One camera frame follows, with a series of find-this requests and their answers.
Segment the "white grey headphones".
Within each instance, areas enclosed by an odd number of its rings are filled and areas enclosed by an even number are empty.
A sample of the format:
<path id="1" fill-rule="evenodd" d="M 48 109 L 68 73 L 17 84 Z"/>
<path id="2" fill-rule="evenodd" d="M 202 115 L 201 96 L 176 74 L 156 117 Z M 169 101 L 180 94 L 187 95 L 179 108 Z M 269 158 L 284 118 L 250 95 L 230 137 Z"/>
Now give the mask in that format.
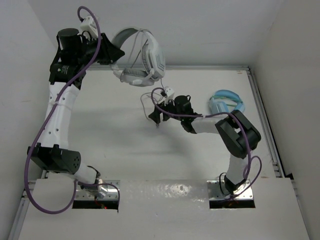
<path id="1" fill-rule="evenodd" d="M 140 46 L 140 57 L 143 70 L 126 67 L 122 71 L 119 70 L 116 63 L 110 67 L 113 74 L 123 83 L 127 83 L 134 87 L 148 87 L 154 85 L 165 76 L 166 60 L 164 52 L 148 29 L 127 27 L 119 31 L 111 40 L 111 43 L 121 48 L 124 42 L 132 35 L 143 33 L 147 40 Z"/>

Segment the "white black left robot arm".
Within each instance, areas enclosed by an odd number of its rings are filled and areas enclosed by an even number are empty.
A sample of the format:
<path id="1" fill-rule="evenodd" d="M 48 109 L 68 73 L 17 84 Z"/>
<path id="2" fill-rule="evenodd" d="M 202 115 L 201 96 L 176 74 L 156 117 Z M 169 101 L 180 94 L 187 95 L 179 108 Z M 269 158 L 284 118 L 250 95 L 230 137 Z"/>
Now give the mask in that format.
<path id="1" fill-rule="evenodd" d="M 88 31 L 76 28 L 60 30 L 56 36 L 58 49 L 49 68 L 49 102 L 45 127 L 34 149 L 27 151 L 42 170 L 60 173 L 78 181 L 81 189 L 98 193 L 103 182 L 100 173 L 86 165 L 78 151 L 69 149 L 71 115 L 81 90 L 88 63 L 107 65 L 124 56 L 105 33 L 94 38 Z"/>

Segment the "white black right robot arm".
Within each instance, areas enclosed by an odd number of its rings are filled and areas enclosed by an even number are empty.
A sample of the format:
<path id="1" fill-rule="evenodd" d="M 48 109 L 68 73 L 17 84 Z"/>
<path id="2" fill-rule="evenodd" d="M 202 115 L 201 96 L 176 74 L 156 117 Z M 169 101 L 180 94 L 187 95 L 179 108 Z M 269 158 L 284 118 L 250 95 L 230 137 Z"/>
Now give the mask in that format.
<path id="1" fill-rule="evenodd" d="M 234 194 L 247 181 L 252 163 L 251 151 L 257 148 L 262 137 L 240 110 L 233 110 L 227 117 L 217 120 L 196 113 L 192 108 L 191 97 L 179 95 L 155 104 L 148 118 L 157 125 L 172 118 L 178 120 L 188 133 L 219 135 L 230 153 L 224 176 L 228 194 Z"/>

